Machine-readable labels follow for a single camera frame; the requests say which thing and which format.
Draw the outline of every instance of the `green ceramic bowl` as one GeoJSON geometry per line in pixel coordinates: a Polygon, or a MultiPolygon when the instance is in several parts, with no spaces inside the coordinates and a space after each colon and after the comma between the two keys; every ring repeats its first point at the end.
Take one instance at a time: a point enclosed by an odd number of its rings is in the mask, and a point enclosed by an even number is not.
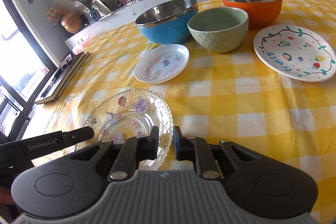
{"type": "Polygon", "coordinates": [[[188,21],[188,28],[193,38],[204,48],[229,52],[244,41],[249,28],[249,16],[238,8],[211,8],[194,15],[188,21]]]}

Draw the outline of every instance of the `blue stainless steel bowl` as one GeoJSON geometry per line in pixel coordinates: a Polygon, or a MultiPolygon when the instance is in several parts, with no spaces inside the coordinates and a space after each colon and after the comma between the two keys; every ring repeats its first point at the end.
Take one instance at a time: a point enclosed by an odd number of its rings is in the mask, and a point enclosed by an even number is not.
{"type": "Polygon", "coordinates": [[[196,0],[171,0],[144,12],[135,23],[149,41],[163,45],[183,44],[191,37],[188,20],[197,12],[196,0]]]}

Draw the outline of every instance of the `orange bowl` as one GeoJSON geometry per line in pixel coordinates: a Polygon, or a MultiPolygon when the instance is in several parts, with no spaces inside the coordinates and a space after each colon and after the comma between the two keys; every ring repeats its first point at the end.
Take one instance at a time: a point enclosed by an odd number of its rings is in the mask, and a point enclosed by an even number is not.
{"type": "Polygon", "coordinates": [[[224,6],[245,10],[250,29],[263,29],[278,18],[283,0],[222,0],[224,6]]]}

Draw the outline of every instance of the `clear glass plate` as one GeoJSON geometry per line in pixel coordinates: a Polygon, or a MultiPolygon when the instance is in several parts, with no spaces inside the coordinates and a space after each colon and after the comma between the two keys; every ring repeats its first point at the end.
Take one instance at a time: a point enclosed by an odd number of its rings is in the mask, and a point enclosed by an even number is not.
{"type": "Polygon", "coordinates": [[[94,136],[91,140],[78,143],[75,151],[104,139],[119,144],[130,137],[148,136],[152,127],[158,126],[157,159],[140,162],[141,170],[157,170],[173,138],[173,118],[166,101],[158,94],[143,89],[126,90],[106,100],[88,117],[84,126],[93,128],[94,136]]]}

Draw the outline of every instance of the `yellow checkered tablecloth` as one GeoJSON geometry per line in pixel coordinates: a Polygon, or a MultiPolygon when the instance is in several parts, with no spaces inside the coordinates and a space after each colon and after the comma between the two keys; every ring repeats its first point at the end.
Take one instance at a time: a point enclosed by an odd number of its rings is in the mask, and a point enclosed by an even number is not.
{"type": "MultiPolygon", "coordinates": [[[[210,0],[199,9],[221,5],[210,0]]],[[[276,23],[311,29],[336,47],[335,0],[284,0],[276,23]]],[[[319,188],[312,215],[328,223],[336,216],[336,77],[306,83],[281,76],[256,56],[252,42],[257,32],[249,31],[246,42],[226,54],[210,52],[190,39],[184,44],[190,51],[185,70],[152,86],[135,79],[134,67],[159,45],[147,41],[134,23],[107,32],[87,47],[91,55],[62,97],[39,106],[28,131],[82,127],[90,113],[116,93],[149,89],[167,101],[174,125],[184,135],[209,143],[232,140],[309,173],[319,188]]],[[[171,149],[162,168],[172,164],[171,149]]]]}

